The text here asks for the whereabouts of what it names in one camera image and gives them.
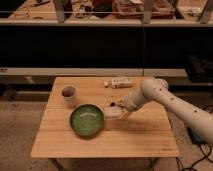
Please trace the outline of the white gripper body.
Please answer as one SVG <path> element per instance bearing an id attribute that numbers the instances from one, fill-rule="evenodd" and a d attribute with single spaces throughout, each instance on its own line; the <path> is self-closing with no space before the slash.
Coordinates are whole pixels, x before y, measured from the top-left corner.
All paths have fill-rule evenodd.
<path id="1" fill-rule="evenodd" d="M 124 98 L 124 108 L 129 112 L 134 112 L 138 110 L 138 106 L 134 103 L 133 97 L 131 94 L 128 94 Z"/>

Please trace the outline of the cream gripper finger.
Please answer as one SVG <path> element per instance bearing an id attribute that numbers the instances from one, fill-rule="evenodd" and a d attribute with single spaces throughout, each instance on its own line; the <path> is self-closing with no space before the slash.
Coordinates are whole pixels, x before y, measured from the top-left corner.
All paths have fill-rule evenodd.
<path id="1" fill-rule="evenodd" d="M 120 106 L 115 107 L 115 116 L 117 119 L 126 119 L 131 115 L 129 111 L 127 111 L 125 108 L 122 108 Z"/>

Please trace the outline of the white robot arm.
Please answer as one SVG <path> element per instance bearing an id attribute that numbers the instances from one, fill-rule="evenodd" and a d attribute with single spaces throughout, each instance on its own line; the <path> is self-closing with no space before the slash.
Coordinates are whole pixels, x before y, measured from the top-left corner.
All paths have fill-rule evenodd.
<path id="1" fill-rule="evenodd" d="M 136 90 L 129 92 L 117 105 L 123 109 L 122 115 L 128 117 L 151 101 L 168 108 L 203 140 L 213 145 L 213 115 L 172 94 L 164 79 L 144 79 Z"/>

